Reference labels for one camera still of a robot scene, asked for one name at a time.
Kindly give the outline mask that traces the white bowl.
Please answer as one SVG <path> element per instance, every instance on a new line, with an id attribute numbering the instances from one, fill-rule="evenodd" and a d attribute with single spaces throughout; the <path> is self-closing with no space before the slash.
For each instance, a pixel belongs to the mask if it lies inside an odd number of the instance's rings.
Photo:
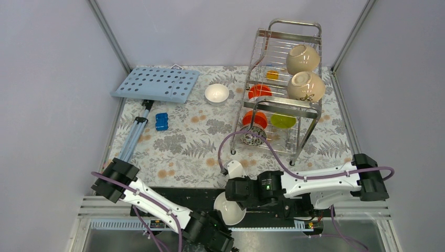
<path id="1" fill-rule="evenodd" d="M 224 223 L 228 226 L 239 224 L 246 215 L 247 210 L 241 209 L 237 202 L 229 201 L 225 192 L 220 193 L 214 201 L 214 209 L 221 212 Z"/>
<path id="2" fill-rule="evenodd" d="M 229 97 L 229 89 L 219 83 L 209 85 L 205 90 L 206 101 L 214 106 L 223 105 Z"/>

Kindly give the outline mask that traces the white bowl front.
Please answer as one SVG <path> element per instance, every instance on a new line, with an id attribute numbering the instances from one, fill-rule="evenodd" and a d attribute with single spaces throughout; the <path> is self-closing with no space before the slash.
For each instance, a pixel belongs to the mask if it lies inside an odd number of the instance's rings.
<path id="1" fill-rule="evenodd" d="M 223 105 L 229 97 L 229 89 L 219 83 L 209 85 L 205 90 L 206 101 L 214 106 Z"/>

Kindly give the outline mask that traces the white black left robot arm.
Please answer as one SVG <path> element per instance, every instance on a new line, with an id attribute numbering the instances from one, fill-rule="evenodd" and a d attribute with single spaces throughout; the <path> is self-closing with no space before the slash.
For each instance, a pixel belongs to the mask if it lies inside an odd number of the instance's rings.
<path id="1" fill-rule="evenodd" d="M 139 177 L 140 170 L 119 159 L 114 159 L 103 173 L 92 172 L 96 181 L 92 189 L 100 196 L 116 203 L 129 203 L 160 219 L 178 235 L 178 251 L 184 242 L 201 245 L 206 251 L 237 251 L 232 231 L 223 220 L 220 210 L 194 211 L 162 196 Z"/>

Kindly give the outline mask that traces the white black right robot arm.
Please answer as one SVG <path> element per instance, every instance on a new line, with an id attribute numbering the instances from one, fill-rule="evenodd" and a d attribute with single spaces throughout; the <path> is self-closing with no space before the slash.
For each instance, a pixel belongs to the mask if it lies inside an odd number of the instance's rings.
<path id="1" fill-rule="evenodd" d="M 241 209 L 273 206 L 284 198 L 309 194 L 301 202 L 305 215 L 314 216 L 337 202 L 358 197 L 363 202 L 389 199 L 382 166 L 370 156 L 355 154 L 351 162 L 328 169 L 288 173 L 265 171 L 251 179 L 243 169 L 229 169 L 225 197 Z"/>

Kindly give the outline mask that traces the stainless steel dish rack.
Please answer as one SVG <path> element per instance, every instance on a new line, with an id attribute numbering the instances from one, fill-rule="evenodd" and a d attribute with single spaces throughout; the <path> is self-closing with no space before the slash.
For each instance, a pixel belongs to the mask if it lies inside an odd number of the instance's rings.
<path id="1" fill-rule="evenodd" d="M 307 45 L 313 47 L 321 56 L 322 38 L 321 32 L 314 35 L 298 35 L 284 33 L 267 29 L 258 29 L 255 43 L 251 54 L 250 65 L 246 74 L 244 92 L 241 100 L 241 107 L 238 112 L 236 134 L 232 137 L 231 153 L 243 144 L 240 136 L 243 133 L 252 134 L 249 131 L 242 131 L 245 126 L 242 124 L 244 115 L 253 110 L 250 128 L 254 125 L 253 119 L 256 111 L 264 113 L 268 119 L 268 126 L 264 129 L 267 138 L 259 146 L 254 148 L 272 149 L 276 152 L 285 153 L 290 158 L 290 165 L 295 165 L 296 160 L 307 143 L 311 133 L 315 129 L 322 115 L 322 99 L 318 102 L 307 102 L 290 99 L 287 93 L 289 80 L 293 77 L 287 71 L 286 57 L 288 52 L 296 45 Z M 266 73 L 274 70 L 279 73 L 279 80 L 268 80 Z M 310 71 L 321 78 L 321 62 Z M 267 85 L 272 92 L 272 96 L 255 97 L 248 99 L 249 89 L 257 84 Z M 288 129 L 274 127 L 270 122 L 273 114 L 282 114 L 296 118 L 296 124 Z"/>

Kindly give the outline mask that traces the leopard pattern bowl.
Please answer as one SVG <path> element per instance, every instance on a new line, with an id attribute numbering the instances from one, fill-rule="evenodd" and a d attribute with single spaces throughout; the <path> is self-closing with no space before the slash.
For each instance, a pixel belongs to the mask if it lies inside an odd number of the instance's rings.
<path id="1" fill-rule="evenodd" d="M 242 131 L 249 131 L 252 134 L 243 133 L 240 136 L 240 141 L 243 144 L 249 145 L 249 146 L 259 146 L 264 143 L 264 140 L 267 138 L 267 134 L 264 131 L 264 129 L 261 126 L 254 125 L 252 128 L 250 126 L 245 126 L 241 129 Z"/>

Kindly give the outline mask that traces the orange bowl lower front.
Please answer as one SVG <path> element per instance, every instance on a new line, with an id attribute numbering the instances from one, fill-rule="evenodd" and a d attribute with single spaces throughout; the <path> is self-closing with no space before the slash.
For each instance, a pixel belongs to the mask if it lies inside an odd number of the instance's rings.
<path id="1" fill-rule="evenodd" d="M 248 111 L 244 115 L 244 117 L 242 119 L 243 126 L 246 126 L 251 123 L 252 116 L 253 116 L 253 110 Z M 255 112 L 253 122 L 254 122 L 254 124 L 261 126 L 263 129 L 265 129 L 268 126 L 268 119 L 267 119 L 266 115 L 260 111 Z"/>

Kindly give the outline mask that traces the orange bowl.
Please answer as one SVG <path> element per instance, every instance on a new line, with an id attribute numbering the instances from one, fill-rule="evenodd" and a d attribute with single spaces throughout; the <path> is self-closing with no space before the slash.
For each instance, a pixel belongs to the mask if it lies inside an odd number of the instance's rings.
<path id="1" fill-rule="evenodd" d="M 252 116 L 253 116 L 253 110 L 248 111 L 244 115 L 244 117 L 242 119 L 243 126 L 246 126 L 251 123 Z M 266 115 L 260 111 L 255 112 L 253 122 L 254 122 L 254 124 L 261 126 L 263 129 L 265 129 L 268 126 L 268 119 L 267 119 Z"/>
<path id="2" fill-rule="evenodd" d="M 272 96 L 271 89 L 267 85 L 257 84 L 252 86 L 248 91 L 248 99 L 261 96 Z"/>

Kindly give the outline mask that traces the floral table mat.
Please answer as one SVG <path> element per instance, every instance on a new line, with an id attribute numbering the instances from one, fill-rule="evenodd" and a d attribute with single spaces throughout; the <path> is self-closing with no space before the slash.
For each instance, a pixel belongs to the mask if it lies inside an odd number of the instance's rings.
<path id="1" fill-rule="evenodd" d="M 130 162 L 140 169 L 139 177 L 150 186 L 222 188 L 225 178 L 218 165 L 218 148 L 222 161 L 239 161 L 247 174 L 255 177 L 280 165 L 270 151 L 240 146 L 230 153 L 225 137 L 234 131 L 245 84 L 247 67 L 197 67 L 200 72 L 186 103 L 156 102 Z M 322 115 L 303 151 L 291 167 L 293 171 L 318 170 L 351 161 L 347 139 L 330 73 L 322 69 L 326 93 Z M 222 84 L 229 89 L 228 100 L 220 106 L 209 104 L 205 90 Z M 168 130 L 157 131 L 155 116 L 168 113 Z"/>

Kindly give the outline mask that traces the lime green bowl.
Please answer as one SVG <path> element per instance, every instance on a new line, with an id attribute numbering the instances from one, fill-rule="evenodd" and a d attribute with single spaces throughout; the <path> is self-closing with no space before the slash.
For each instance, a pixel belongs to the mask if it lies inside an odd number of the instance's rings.
<path id="1" fill-rule="evenodd" d="M 296 124 L 296 118 L 288 115 L 273 114 L 270 117 L 271 124 L 280 129 L 288 129 Z"/>

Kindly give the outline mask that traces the orange bowl lower rear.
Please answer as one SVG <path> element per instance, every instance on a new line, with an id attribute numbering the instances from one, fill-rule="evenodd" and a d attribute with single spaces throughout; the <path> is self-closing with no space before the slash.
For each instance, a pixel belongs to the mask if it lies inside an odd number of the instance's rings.
<path id="1" fill-rule="evenodd" d="M 252 86 L 248 91 L 248 99 L 261 96 L 272 96 L 271 89 L 267 85 L 257 84 Z"/>

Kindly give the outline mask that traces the blue toy block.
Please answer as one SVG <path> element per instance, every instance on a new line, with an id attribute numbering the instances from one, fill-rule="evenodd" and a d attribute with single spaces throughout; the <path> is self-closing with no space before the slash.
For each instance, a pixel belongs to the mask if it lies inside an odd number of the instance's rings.
<path id="1" fill-rule="evenodd" d="M 155 116 L 155 128 L 157 131 L 166 131 L 168 130 L 168 113 L 158 113 Z"/>

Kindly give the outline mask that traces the small yellow cup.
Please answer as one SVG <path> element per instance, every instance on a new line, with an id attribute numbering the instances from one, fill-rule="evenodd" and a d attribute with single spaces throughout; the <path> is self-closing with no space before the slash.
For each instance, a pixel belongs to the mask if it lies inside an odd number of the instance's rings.
<path id="1" fill-rule="evenodd" d="M 266 78 L 268 80 L 279 80 L 279 73 L 277 71 L 274 71 L 274 70 L 269 70 L 266 73 Z"/>

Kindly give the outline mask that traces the blue perforated tray stand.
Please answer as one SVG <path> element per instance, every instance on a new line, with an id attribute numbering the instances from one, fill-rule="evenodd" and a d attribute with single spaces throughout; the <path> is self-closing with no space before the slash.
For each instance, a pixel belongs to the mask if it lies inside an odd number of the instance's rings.
<path id="1" fill-rule="evenodd" d="M 156 67 L 136 67 L 115 91 L 113 97 L 141 99 L 143 115 L 136 117 L 125 139 L 118 159 L 128 162 L 134 152 L 137 141 L 147 125 L 147 116 L 155 101 L 185 103 L 194 84 L 200 75 L 199 71 L 187 69 L 170 69 Z"/>

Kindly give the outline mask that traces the beige bowl rear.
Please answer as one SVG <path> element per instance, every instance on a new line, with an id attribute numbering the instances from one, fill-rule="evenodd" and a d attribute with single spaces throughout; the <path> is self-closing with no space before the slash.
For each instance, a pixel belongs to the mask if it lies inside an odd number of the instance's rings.
<path id="1" fill-rule="evenodd" d="M 313 71 L 321 62 L 319 53 L 310 46 L 296 45 L 286 57 L 286 67 L 290 75 L 303 71 Z"/>

